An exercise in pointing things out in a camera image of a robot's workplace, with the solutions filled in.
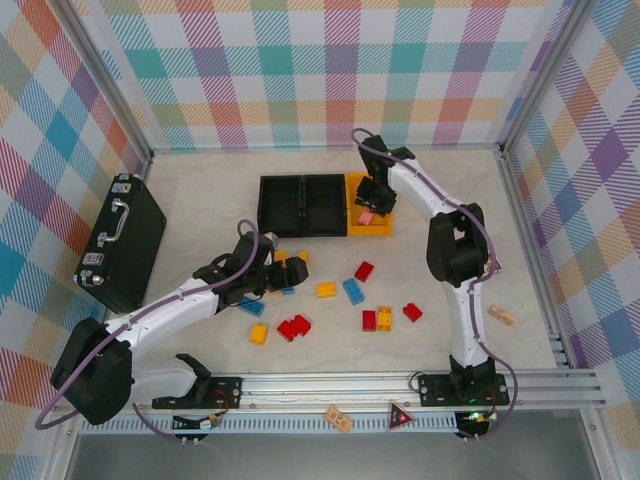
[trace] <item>triangular warning label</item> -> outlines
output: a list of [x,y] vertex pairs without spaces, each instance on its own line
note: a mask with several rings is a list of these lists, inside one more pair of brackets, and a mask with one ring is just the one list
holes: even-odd
[[396,403],[391,402],[391,414],[389,415],[389,430],[415,422],[415,418],[402,410]]

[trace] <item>white floor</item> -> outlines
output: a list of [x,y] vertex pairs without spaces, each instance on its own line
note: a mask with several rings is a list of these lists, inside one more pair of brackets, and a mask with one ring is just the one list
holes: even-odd
[[[485,315],[490,347],[515,368],[554,368],[536,296],[507,200],[489,150],[416,151],[425,170],[463,202],[484,210],[504,271],[483,287],[485,311],[497,304],[517,316],[507,327]],[[169,218],[148,290],[148,301],[179,286],[194,270],[230,252],[236,223],[256,220],[261,175],[364,171],[355,150],[253,151],[158,156],[149,188]],[[427,224],[399,198],[394,232],[387,238],[282,239],[290,255],[310,252],[309,278],[294,295],[265,295],[258,320],[230,308],[187,327],[154,349],[151,361],[190,353],[213,372],[337,372],[448,370],[451,328],[442,286],[425,260]],[[375,265],[363,286],[366,300],[352,306],[341,282],[363,260]],[[338,295],[318,300],[315,284],[333,281]],[[408,302],[425,315],[412,324]],[[361,331],[362,310],[393,308],[390,333]],[[288,343],[276,327],[295,314],[312,323],[306,337]],[[269,325],[265,346],[249,342],[256,322]]]

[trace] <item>briefcase handle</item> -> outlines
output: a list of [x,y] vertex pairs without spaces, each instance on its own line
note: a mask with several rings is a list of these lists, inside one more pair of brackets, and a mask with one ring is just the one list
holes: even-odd
[[99,247],[102,247],[104,245],[103,242],[115,242],[116,240],[118,240],[118,238],[120,238],[120,235],[122,234],[122,229],[124,228],[124,224],[127,221],[127,217],[129,216],[129,205],[124,203],[119,198],[114,198],[113,201],[111,202],[111,211],[112,212],[117,212],[118,211],[118,207],[123,208],[124,211],[122,212],[122,216],[120,217],[120,220],[118,220],[118,226],[116,227],[116,233],[112,237],[107,235],[107,232],[100,233],[100,235],[98,235],[98,246]]

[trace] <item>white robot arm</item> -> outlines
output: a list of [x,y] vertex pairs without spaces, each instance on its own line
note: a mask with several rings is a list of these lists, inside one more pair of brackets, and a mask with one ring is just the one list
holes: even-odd
[[[359,142],[356,132],[369,136]],[[482,209],[461,204],[444,192],[406,147],[387,149],[379,135],[354,130],[354,140],[369,177],[356,192],[356,204],[379,215],[391,213],[397,194],[407,198],[429,222],[427,265],[443,283],[452,320],[448,375],[419,377],[423,406],[482,403],[487,392],[501,392],[497,404],[508,403],[504,376],[486,348],[481,282],[489,251]]]
[[[417,160],[407,159],[405,163],[428,178],[431,183],[438,188],[437,183],[424,172]],[[420,180],[415,173],[406,168],[402,168],[399,165],[389,168],[387,180],[389,187],[391,187],[394,192],[407,198],[411,204],[418,209],[427,222],[439,213],[450,214],[456,211],[453,207],[440,200],[431,189],[425,186],[424,182]],[[447,195],[447,197],[453,203],[461,203],[449,195]],[[459,287],[455,287],[450,283],[443,283],[445,293],[447,294],[449,314],[451,315],[451,355],[460,365],[465,367],[480,365],[487,361],[487,354],[480,348],[480,345],[474,338],[470,318],[468,291],[469,285],[474,278],[462,281]],[[484,342],[480,285],[474,288],[473,298],[476,303],[476,323],[478,325],[480,339]]]
[[[271,234],[258,235],[254,241],[253,233],[246,233],[233,253],[198,269],[193,278],[155,302],[102,324],[84,319],[71,333],[53,371],[52,385],[61,389],[77,375],[64,396],[95,425],[112,418],[126,404],[142,400],[179,399],[195,408],[214,388],[211,373],[202,364],[188,354],[178,354],[171,362],[149,370],[140,368],[140,359],[164,339],[237,304],[247,293],[261,296],[303,282],[308,276],[304,260],[273,261],[276,241]],[[113,339],[77,374],[89,352],[110,337]]]

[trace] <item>yellow tray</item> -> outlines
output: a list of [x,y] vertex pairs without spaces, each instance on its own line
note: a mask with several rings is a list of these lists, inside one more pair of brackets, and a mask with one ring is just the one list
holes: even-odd
[[345,183],[347,189],[347,235],[355,237],[384,237],[391,235],[393,229],[392,214],[389,213],[384,217],[376,215],[369,225],[360,225],[358,219],[362,214],[364,207],[355,204],[356,191],[358,185],[366,173],[346,173]]

